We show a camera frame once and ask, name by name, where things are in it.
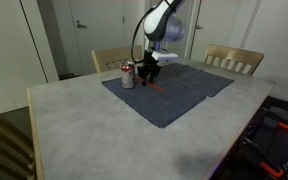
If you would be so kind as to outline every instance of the table edge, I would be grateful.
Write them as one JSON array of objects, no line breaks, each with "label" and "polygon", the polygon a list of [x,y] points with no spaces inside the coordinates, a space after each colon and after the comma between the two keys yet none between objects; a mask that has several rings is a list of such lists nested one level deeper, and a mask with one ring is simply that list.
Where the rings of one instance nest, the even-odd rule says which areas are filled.
[{"label": "table edge", "polygon": [[39,140],[38,140],[38,135],[37,135],[35,116],[33,112],[32,96],[31,96],[31,91],[29,88],[27,88],[27,100],[28,100],[30,121],[31,121],[31,127],[32,127],[32,140],[33,140],[33,147],[34,147],[36,178],[38,180],[44,180],[43,165],[42,165],[42,160],[41,160],[41,151],[40,151]]},{"label": "table edge", "polygon": [[[269,93],[272,91],[272,89],[274,88],[275,83],[272,84],[271,88],[266,92],[266,97],[268,97]],[[263,102],[265,101],[266,98],[264,98],[261,103],[254,109],[255,111],[252,112],[253,116],[255,115],[256,111],[261,107],[261,105],[263,104]],[[253,118],[253,116],[247,121],[246,124],[244,124],[243,126],[241,126],[238,130],[238,132],[236,133],[236,135],[230,140],[229,144],[227,144],[225,146],[225,148],[221,151],[221,153],[217,156],[217,158],[214,160],[214,162],[212,163],[212,165],[208,168],[207,172],[203,175],[202,179],[210,179],[212,177],[212,175],[214,174],[214,167],[216,167],[216,169],[218,168],[218,166],[220,165],[220,163],[222,162],[222,160],[225,158],[225,156],[227,155],[227,153],[229,152],[229,150],[233,147],[234,143],[238,140],[238,138],[241,136],[242,132],[244,131],[244,129],[246,128],[247,124],[249,122],[251,122],[251,119]]]}]

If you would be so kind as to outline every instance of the table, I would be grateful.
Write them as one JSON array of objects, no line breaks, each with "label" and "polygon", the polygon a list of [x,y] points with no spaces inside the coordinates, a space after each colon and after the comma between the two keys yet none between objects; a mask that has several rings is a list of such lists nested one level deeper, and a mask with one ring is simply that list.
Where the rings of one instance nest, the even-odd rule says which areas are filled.
[{"label": "table", "polygon": [[192,60],[175,63],[234,79],[165,129],[101,81],[113,70],[28,89],[40,179],[208,179],[274,83]]}]

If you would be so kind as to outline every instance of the chair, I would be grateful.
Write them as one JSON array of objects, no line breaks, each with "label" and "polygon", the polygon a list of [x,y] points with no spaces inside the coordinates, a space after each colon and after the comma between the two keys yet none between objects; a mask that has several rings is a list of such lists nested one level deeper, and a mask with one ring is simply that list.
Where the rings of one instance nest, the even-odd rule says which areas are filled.
[{"label": "chair", "polygon": [[0,114],[0,178],[36,179],[33,142]]},{"label": "chair", "polygon": [[264,57],[263,53],[210,44],[204,62],[228,70],[253,75]]},{"label": "chair", "polygon": [[[133,56],[136,60],[142,59],[141,45],[134,47]],[[98,73],[120,68],[123,62],[132,59],[130,47],[93,50],[92,57]]]}]

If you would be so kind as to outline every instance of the cable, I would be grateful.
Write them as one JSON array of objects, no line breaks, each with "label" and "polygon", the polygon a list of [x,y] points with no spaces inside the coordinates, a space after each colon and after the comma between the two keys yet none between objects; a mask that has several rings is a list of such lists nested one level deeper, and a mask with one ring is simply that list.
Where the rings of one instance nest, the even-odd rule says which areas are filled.
[{"label": "cable", "polygon": [[164,0],[164,1],[165,1],[166,4],[168,5],[168,7],[171,8],[171,10],[176,13],[176,9],[174,9],[167,0]]},{"label": "cable", "polygon": [[155,7],[151,7],[151,8],[144,14],[144,16],[141,18],[141,20],[138,22],[138,24],[137,24],[137,26],[136,26],[136,28],[135,28],[135,32],[134,32],[134,34],[133,34],[133,40],[132,40],[132,48],[131,48],[131,57],[132,57],[132,60],[133,60],[134,64],[141,63],[141,62],[144,61],[144,60],[135,61],[135,60],[134,60],[134,56],[133,56],[134,41],[135,41],[135,38],[136,38],[137,31],[138,31],[138,29],[140,28],[140,26],[141,26],[142,21],[144,20],[144,18],[145,18],[149,13],[151,13],[154,9],[155,9]]}]

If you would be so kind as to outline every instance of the dark gray towel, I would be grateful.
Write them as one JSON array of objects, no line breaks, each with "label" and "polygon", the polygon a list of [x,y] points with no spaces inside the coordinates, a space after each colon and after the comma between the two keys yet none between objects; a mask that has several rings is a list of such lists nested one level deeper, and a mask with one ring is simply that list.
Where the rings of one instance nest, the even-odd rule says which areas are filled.
[{"label": "dark gray towel", "polygon": [[168,126],[205,99],[199,92],[164,78],[155,79],[155,85],[164,91],[143,87],[141,83],[133,89],[124,89],[120,78],[102,84],[159,128]]},{"label": "dark gray towel", "polygon": [[213,97],[232,82],[186,65],[171,64],[163,66],[154,79],[163,92],[141,83],[124,89],[121,78],[102,84],[152,124],[164,128],[203,101],[205,95]]},{"label": "dark gray towel", "polygon": [[214,97],[233,82],[231,79],[216,76],[205,71],[199,71],[189,76],[179,77],[176,81],[209,97]]},{"label": "dark gray towel", "polygon": [[171,79],[201,94],[214,97],[233,80],[193,69],[187,65],[171,64],[161,69],[160,76]]},{"label": "dark gray towel", "polygon": [[174,81],[168,81],[159,87],[164,91],[146,87],[146,91],[125,100],[130,107],[159,128],[168,126],[205,99],[204,95]]}]

